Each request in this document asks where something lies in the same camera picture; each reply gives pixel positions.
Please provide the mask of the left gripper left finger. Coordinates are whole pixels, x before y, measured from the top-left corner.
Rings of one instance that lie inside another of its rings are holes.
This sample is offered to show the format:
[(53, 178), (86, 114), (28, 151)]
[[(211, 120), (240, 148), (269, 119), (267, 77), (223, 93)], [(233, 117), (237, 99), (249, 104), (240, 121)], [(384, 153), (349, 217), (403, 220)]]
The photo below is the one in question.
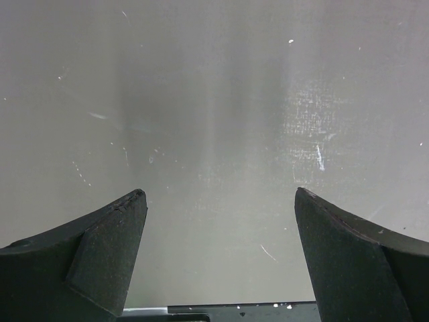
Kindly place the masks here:
[(1, 320), (116, 321), (146, 217), (146, 194), (135, 189), (1, 248)]

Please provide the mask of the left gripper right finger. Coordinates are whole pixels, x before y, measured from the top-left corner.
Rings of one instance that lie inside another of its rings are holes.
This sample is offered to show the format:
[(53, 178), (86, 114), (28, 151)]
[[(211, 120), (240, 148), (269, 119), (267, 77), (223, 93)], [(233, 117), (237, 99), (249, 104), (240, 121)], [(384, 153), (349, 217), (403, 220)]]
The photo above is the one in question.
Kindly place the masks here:
[(428, 242), (304, 188), (294, 210), (322, 321), (428, 320)]

